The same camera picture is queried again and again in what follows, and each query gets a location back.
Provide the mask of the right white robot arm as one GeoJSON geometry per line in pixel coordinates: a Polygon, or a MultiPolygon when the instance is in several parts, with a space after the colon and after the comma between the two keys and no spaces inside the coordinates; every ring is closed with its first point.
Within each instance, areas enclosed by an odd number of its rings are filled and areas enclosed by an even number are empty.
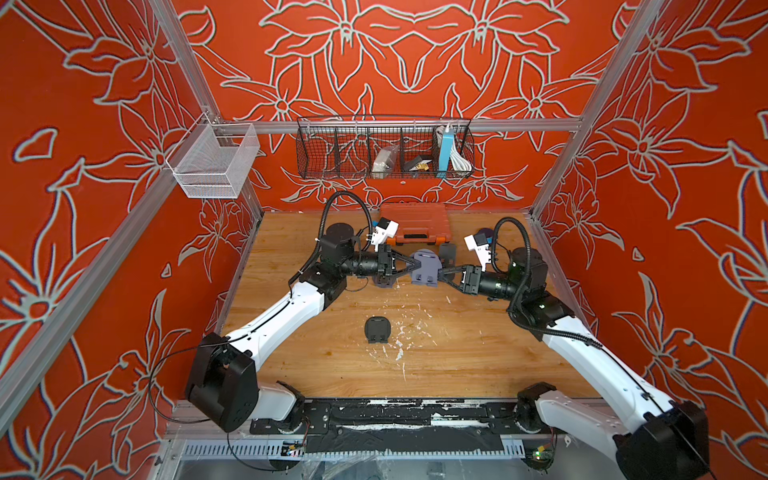
{"type": "Polygon", "coordinates": [[[490,236],[469,235],[465,243],[478,264],[445,266],[438,280],[466,295],[507,301],[512,323],[566,360],[612,410],[604,414],[539,382],[517,395],[513,418],[521,430],[565,432],[613,460],[627,479],[710,473],[705,412],[643,379],[548,291],[548,265],[519,220],[504,217],[490,236]]]}

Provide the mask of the purple-grey phone stand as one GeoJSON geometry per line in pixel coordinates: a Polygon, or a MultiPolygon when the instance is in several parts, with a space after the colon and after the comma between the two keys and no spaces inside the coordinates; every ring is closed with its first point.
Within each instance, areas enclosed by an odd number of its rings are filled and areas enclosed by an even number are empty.
{"type": "Polygon", "coordinates": [[[389,275],[376,275],[373,277],[373,283],[378,288],[391,289],[397,283],[397,278],[389,275]]]}

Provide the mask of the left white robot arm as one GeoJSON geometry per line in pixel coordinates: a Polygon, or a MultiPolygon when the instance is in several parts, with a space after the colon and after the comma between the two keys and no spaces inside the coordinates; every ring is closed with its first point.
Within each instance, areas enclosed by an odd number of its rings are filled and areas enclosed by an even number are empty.
{"type": "Polygon", "coordinates": [[[280,384],[263,386],[258,373],[270,355],[299,327],[327,310],[351,277],[392,282],[420,266],[388,245],[399,225],[368,218],[356,231],[346,223],[319,223],[314,248],[288,281],[287,294],[262,314],[224,336],[212,333],[198,345],[185,388],[186,399],[226,433],[248,421],[301,421],[302,395],[280,384]]]}

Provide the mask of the dark grey phone stand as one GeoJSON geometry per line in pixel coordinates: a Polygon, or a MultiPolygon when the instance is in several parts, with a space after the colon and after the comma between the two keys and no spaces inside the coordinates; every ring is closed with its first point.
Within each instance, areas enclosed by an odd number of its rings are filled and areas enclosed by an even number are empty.
{"type": "Polygon", "coordinates": [[[454,267],[456,265],[457,246],[452,243],[441,244],[438,256],[443,268],[454,267]]]}

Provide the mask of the black phone stand front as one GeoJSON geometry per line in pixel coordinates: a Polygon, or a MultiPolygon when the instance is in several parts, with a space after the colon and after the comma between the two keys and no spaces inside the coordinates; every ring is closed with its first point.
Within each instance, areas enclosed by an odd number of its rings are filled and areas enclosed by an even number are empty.
{"type": "Polygon", "coordinates": [[[364,335],[369,344],[387,344],[391,332],[391,322],[386,317],[372,316],[365,321],[364,335]]]}

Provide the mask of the purple phone stand front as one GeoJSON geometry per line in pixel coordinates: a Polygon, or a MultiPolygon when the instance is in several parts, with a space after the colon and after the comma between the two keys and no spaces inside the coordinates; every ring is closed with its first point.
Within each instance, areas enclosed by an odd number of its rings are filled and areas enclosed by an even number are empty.
{"type": "Polygon", "coordinates": [[[411,258],[419,262],[420,266],[411,273],[411,283],[413,285],[438,287],[438,273],[442,269],[440,257],[429,249],[420,249],[415,251],[411,258]]]}

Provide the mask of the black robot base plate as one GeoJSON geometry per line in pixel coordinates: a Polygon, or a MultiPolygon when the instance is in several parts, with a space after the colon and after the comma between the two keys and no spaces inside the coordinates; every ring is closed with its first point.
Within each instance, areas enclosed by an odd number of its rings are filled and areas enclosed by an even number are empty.
{"type": "Polygon", "coordinates": [[[252,420],[253,435],[297,435],[309,453],[515,454],[549,445],[557,432],[526,431],[514,399],[310,398],[290,420],[252,420]]]}

